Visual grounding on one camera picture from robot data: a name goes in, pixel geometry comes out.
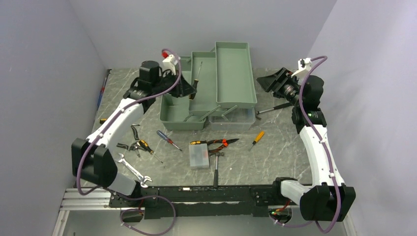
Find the yellow black handled screwdriver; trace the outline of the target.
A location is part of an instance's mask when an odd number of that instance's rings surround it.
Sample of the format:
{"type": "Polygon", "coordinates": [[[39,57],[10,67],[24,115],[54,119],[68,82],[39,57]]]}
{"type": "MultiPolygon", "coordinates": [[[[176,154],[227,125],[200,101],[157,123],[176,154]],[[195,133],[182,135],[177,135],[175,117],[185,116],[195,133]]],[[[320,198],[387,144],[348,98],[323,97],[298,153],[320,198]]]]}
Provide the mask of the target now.
{"type": "MultiPolygon", "coordinates": [[[[194,79],[194,83],[193,83],[193,85],[192,85],[192,86],[193,86],[193,88],[194,88],[195,90],[197,90],[197,86],[198,86],[198,82],[199,82],[199,75],[200,75],[200,72],[201,72],[202,65],[203,65],[203,62],[201,62],[201,63],[200,63],[200,67],[199,67],[199,70],[198,70],[197,76],[196,76],[196,78],[194,79]]],[[[195,98],[195,96],[196,96],[196,93],[197,93],[197,92],[195,92],[195,93],[193,93],[193,94],[189,95],[189,99],[190,99],[190,100],[193,100],[193,99],[195,98]]]]}

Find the green toolbox with clear lid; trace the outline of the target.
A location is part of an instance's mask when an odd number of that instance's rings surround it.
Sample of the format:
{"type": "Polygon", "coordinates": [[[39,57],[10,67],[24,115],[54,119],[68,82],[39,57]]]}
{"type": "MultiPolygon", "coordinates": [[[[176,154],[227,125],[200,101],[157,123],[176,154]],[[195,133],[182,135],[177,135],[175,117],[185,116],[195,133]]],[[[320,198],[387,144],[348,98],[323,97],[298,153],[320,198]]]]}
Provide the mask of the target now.
{"type": "Polygon", "coordinates": [[[255,122],[257,97],[247,42],[215,43],[211,51],[193,51],[181,58],[182,72],[193,85],[200,63],[197,93],[162,96],[159,119],[168,130],[202,130],[208,121],[215,131],[246,131],[255,122]]]}

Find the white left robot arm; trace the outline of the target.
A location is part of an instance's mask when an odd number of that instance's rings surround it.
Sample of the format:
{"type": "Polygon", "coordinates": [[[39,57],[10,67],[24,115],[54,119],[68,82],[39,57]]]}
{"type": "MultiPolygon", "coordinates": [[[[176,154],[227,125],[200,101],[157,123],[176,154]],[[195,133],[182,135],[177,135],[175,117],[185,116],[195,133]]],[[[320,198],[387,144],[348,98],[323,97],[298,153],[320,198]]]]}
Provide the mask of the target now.
{"type": "Polygon", "coordinates": [[[163,60],[163,65],[167,73],[163,73],[158,62],[144,61],[139,76],[133,80],[109,118],[87,138],[77,138],[72,143],[72,172],[81,195],[89,194],[81,188],[81,180],[85,180],[96,187],[122,194],[122,200],[130,207],[140,202],[141,189],[148,187],[151,178],[140,172],[135,173],[135,179],[120,173],[112,156],[113,149],[157,97],[167,93],[184,97],[197,91],[184,79],[180,58],[169,56],[163,60]]]}

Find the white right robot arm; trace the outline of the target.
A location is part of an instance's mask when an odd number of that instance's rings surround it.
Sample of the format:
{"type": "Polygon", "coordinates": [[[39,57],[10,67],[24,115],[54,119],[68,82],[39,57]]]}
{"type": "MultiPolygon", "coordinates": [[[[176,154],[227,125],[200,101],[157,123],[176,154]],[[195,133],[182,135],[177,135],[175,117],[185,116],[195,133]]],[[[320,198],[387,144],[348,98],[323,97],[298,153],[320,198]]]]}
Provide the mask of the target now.
{"type": "Polygon", "coordinates": [[[265,92],[272,92],[274,97],[284,98],[292,105],[292,121],[305,146],[312,172],[310,186],[291,177],[276,178],[272,200],[277,204],[292,201],[307,221],[343,221],[356,192],[345,184],[328,144],[327,122],[319,108],[324,81],[311,75],[301,85],[286,68],[256,81],[265,92]]]}

